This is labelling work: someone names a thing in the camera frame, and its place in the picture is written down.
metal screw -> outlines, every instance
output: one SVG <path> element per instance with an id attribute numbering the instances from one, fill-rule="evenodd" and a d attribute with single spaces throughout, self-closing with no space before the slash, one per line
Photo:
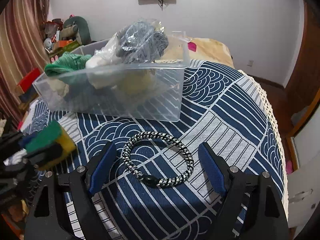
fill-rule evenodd
<path id="1" fill-rule="evenodd" d="M 264 171 L 264 172 L 262 173 L 262 175 L 263 175 L 263 177 L 265 177 L 265 178 L 269 178 L 269 177 L 270 177 L 270 174 L 269 174 L 269 172 L 267 172 L 267 171 Z"/>
<path id="2" fill-rule="evenodd" d="M 85 170 L 85 167 L 84 166 L 79 166 L 77 168 L 77 172 L 83 172 Z"/>
<path id="3" fill-rule="evenodd" d="M 237 173 L 239 171 L 239 169 L 236 166 L 231 166 L 230 167 L 230 171 L 233 172 L 233 173 Z"/>
<path id="4" fill-rule="evenodd" d="M 47 177 L 47 178 L 50 178 L 51 176 L 52 176 L 52 171 L 47 171 L 46 173 L 45 173 L 45 176 Z"/>

striped curtain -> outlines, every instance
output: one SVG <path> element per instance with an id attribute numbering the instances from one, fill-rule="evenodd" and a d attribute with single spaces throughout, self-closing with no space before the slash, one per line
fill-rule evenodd
<path id="1" fill-rule="evenodd" d="M 47 20 L 49 0 L 10 0 L 0 15 L 0 108 L 22 119 L 17 83 L 32 69 L 43 70 L 49 62 L 40 25 Z"/>

bed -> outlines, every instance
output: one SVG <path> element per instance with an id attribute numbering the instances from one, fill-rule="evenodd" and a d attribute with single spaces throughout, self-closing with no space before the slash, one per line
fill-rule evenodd
<path id="1" fill-rule="evenodd" d="M 93 201 L 113 239 L 201 239 L 222 199 L 214 192 L 202 169 L 197 147 L 207 141 L 227 163 L 250 174 L 268 171 L 288 214 L 284 152 L 272 108 L 265 92 L 253 78 L 233 68 L 228 48 L 214 40 L 193 39 L 196 52 L 185 70 L 183 98 L 178 122 L 158 122 L 83 113 L 51 112 L 41 99 L 31 105 L 24 133 L 41 130 L 57 120 L 77 145 L 77 154 L 52 171 L 71 172 L 85 165 L 112 140 L 118 154 L 128 139 L 140 131 L 161 131 L 182 140 L 192 152 L 195 169 L 188 182 L 173 188 L 152 189 L 141 184 L 118 159 L 109 180 Z M 134 149 L 132 159 L 145 172 L 174 177 L 185 170 L 182 157 L 166 145 L 146 142 Z M 246 204 L 234 227 L 237 236 Z M 83 237 L 72 196 L 66 202 L 75 235 Z"/>

sponge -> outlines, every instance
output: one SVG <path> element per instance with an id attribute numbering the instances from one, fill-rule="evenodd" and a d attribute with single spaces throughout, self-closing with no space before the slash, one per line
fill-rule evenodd
<path id="1" fill-rule="evenodd" d="M 39 171 L 44 171 L 52 168 L 68 157 L 68 155 L 76 149 L 76 145 L 67 132 L 61 125 L 53 120 L 47 127 L 38 133 L 25 147 L 27 153 L 34 152 L 40 148 L 46 147 L 53 142 L 57 142 L 62 147 L 62 154 L 59 158 L 47 162 L 45 165 L 38 168 Z"/>

braided bracelet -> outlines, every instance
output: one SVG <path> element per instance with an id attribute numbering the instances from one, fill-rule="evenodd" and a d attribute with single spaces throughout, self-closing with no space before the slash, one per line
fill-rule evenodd
<path id="1" fill-rule="evenodd" d="M 155 176 L 143 174 L 138 169 L 138 167 L 134 165 L 133 162 L 131 161 L 130 153 L 131 153 L 131 150 L 133 149 L 133 146 L 137 142 L 145 139 L 158 139 L 158 138 L 165 141 L 169 145 L 173 144 L 175 147 L 177 147 L 181 151 L 185 161 L 187 162 L 187 170 L 183 172 L 181 175 L 175 178 L 170 178 L 170 179 L 165 179 L 165 178 L 158 179 Z M 167 134 L 167 133 L 161 133 L 161 132 L 141 132 L 134 135 L 124 145 L 121 158 L 124 161 L 124 164 L 127 166 L 128 170 L 131 171 L 131 173 L 137 179 L 141 180 L 143 183 L 145 183 L 149 187 L 156 187 L 156 186 L 167 187 L 167 186 L 175 186 L 180 183 L 183 183 L 190 177 L 194 167 L 194 161 L 188 148 L 174 136 L 171 136 L 170 134 Z"/>

